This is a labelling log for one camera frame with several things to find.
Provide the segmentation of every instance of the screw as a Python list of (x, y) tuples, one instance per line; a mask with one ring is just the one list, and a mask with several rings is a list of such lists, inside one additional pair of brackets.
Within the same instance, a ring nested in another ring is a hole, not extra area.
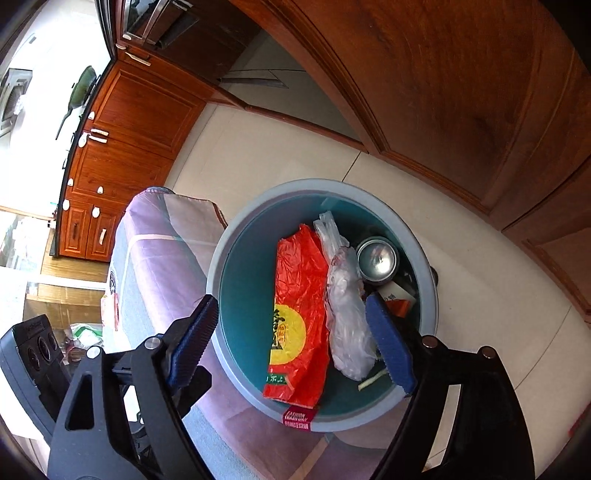
[(146, 347), (148, 350), (154, 350), (155, 348), (158, 348), (161, 343), (162, 341), (158, 337), (150, 337), (146, 338), (144, 347)]
[(96, 358), (100, 355), (100, 347), (99, 346), (91, 346), (87, 351), (86, 351), (86, 356), (88, 358)]
[(437, 340), (437, 338), (435, 338), (433, 335), (425, 335), (423, 337), (423, 345), (427, 348), (435, 348), (437, 345), (439, 345), (439, 340)]
[(496, 350), (491, 346), (482, 347), (481, 352), (482, 352), (482, 355), (484, 355), (486, 358), (496, 357)]

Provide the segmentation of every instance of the red plastic bag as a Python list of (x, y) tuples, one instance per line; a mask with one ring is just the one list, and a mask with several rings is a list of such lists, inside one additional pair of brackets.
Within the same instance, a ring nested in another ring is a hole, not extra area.
[(328, 265), (307, 225), (277, 245), (273, 343), (263, 396), (313, 408), (329, 364), (324, 291)]

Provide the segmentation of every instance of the red label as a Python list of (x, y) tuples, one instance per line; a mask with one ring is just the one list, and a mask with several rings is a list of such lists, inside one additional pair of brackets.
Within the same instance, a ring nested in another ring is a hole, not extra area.
[(291, 405), (283, 414), (283, 425), (300, 430), (310, 430), (317, 410)]

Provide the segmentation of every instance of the blue gripper pad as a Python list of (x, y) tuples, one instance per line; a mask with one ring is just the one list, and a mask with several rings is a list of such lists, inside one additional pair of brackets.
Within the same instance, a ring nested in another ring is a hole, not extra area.
[(170, 356), (167, 384), (172, 391), (189, 385), (217, 326), (217, 300), (205, 295), (191, 315), (191, 324)]
[(365, 319), (390, 378), (404, 389), (406, 395), (411, 395), (417, 386), (417, 379), (413, 373), (413, 358), (379, 293), (372, 293), (367, 297)]

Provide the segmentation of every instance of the green pan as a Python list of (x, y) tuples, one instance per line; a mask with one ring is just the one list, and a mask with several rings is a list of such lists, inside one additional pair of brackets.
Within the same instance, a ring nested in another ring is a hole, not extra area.
[(68, 113), (66, 113), (60, 123), (60, 128), (57, 130), (56, 140), (57, 137), (60, 136), (61, 128), (64, 126), (66, 118), (72, 114), (74, 108), (78, 108), (85, 104), (95, 83), (96, 72), (91, 65), (88, 65), (82, 72), (82, 75), (80, 75), (78, 82), (72, 87), (72, 94), (70, 95), (70, 101), (68, 102)]

